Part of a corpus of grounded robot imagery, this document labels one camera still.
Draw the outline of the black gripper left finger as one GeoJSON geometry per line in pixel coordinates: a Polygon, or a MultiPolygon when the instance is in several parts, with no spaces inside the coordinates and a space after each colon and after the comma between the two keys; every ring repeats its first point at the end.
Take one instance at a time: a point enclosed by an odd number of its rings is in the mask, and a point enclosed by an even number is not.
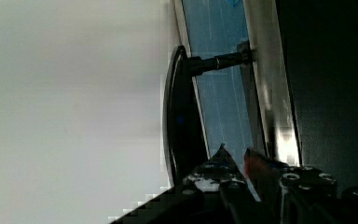
{"type": "Polygon", "coordinates": [[[246,178],[224,144],[209,160],[196,166],[183,179],[186,186],[194,186],[202,192],[217,192],[220,185],[226,182],[245,184],[246,178]]]}

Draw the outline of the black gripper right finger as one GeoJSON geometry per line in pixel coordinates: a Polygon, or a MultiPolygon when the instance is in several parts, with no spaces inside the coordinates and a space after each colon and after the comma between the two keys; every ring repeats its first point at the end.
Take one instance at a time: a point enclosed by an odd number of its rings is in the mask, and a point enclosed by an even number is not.
{"type": "Polygon", "coordinates": [[[245,163],[244,172],[251,180],[261,201],[274,203],[281,171],[288,168],[288,165],[265,157],[252,148],[246,150],[243,159],[245,163]]]}

